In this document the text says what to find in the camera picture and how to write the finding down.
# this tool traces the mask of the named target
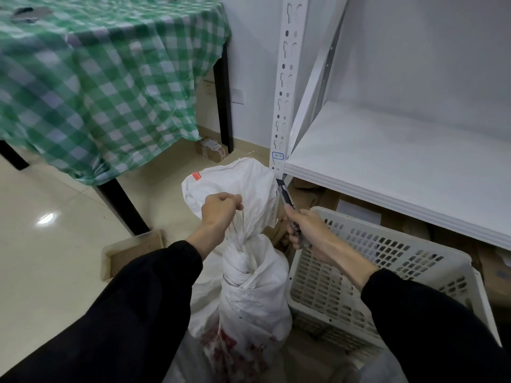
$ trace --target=gingham pattern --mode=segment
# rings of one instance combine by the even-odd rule
[[[195,86],[230,34],[218,0],[2,0],[0,139],[87,185],[198,140]],[[49,6],[34,24],[22,6]]]

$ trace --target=wall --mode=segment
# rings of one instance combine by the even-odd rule
[[[228,45],[232,87],[243,90],[245,104],[232,104],[233,135],[270,147],[273,99],[283,0],[222,0],[233,32]],[[306,35],[296,81],[297,103],[316,60],[334,0],[309,0]],[[216,98],[197,89],[197,123],[219,132]]]
[[[352,0],[328,98],[511,138],[511,0]]]

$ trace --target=black table leg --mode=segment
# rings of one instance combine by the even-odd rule
[[[109,206],[117,218],[124,226],[131,231],[133,236],[149,232],[146,222],[140,216],[137,209],[131,203],[128,195],[116,179],[110,180],[105,184],[94,187],[101,199]]]
[[[230,112],[229,69],[227,65],[227,43],[223,46],[222,57],[213,66],[215,91],[217,94],[218,119],[222,143],[231,153],[233,144],[233,119]]]
[[[29,167],[29,163],[23,160],[23,158],[4,140],[0,140],[0,155],[2,155],[5,160],[9,161],[17,170],[23,170]]]

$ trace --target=person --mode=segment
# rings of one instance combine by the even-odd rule
[[[0,377],[0,383],[160,383],[188,328],[192,285],[202,261],[242,209],[240,195],[208,196],[195,232],[127,264],[83,317]],[[463,305],[379,270],[330,232],[316,213],[289,206],[286,213],[316,258],[337,267],[361,290],[380,336],[410,382],[509,381],[509,356]],[[299,248],[290,226],[288,231]]]

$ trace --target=white plastic basket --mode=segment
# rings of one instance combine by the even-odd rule
[[[480,274],[462,251],[313,207],[330,230],[380,268],[403,279],[440,290],[462,303],[490,329],[500,344]],[[386,348],[360,292],[337,269],[320,263],[307,250],[297,251],[286,298],[293,325],[317,339],[335,343],[360,359]]]

